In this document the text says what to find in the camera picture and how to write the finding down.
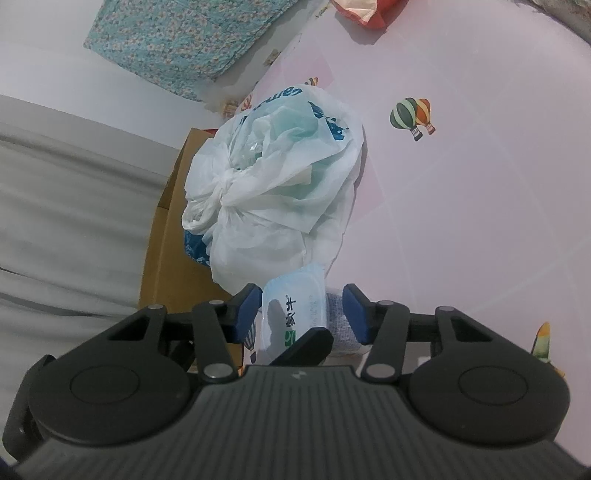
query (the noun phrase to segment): plastic bag with blue print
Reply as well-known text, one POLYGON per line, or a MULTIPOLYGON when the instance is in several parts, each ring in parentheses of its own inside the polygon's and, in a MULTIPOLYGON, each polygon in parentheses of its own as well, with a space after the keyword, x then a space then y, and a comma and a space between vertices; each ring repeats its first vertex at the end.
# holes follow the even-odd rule
POLYGON ((235 294, 312 262, 330 268, 359 175, 363 128, 310 85, 287 87, 225 123, 185 183, 185 249, 235 294))

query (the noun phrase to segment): gray curtain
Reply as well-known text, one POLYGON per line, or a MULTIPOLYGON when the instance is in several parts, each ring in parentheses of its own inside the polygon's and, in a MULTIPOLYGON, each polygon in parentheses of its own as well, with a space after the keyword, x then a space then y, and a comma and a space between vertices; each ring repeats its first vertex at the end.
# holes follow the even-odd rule
POLYGON ((1 430, 34 362, 64 354, 136 309, 164 183, 159 174, 0 121, 1 430))

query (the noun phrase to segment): white wall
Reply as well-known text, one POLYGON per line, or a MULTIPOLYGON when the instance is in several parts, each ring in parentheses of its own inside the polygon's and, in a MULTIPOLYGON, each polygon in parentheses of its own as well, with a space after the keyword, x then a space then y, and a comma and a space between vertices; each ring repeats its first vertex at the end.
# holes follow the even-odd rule
POLYGON ((0 95, 180 148, 218 114, 86 50, 102 0, 0 0, 0 95))

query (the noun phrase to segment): floral fabric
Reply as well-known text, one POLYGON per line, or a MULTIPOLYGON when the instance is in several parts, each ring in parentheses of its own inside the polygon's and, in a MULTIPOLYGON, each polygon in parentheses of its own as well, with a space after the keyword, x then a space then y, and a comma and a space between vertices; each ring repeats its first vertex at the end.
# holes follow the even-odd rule
POLYGON ((532 0, 591 44, 591 0, 532 0))
POLYGON ((297 0, 105 0, 84 46, 191 100, 297 0))

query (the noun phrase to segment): cardboard box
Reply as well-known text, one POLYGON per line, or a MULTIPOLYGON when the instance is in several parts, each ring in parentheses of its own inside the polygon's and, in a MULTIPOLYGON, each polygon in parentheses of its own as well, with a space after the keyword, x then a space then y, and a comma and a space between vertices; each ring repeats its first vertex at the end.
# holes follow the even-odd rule
MULTIPOLYGON (((184 184, 193 156, 212 135, 192 129, 178 154, 173 173, 160 197, 144 263, 139 308, 165 305, 170 313, 188 312, 197 303, 231 297, 213 282, 209 268, 184 252, 181 215, 187 204, 184 184)), ((228 344, 237 367, 242 366, 242 345, 228 344)))

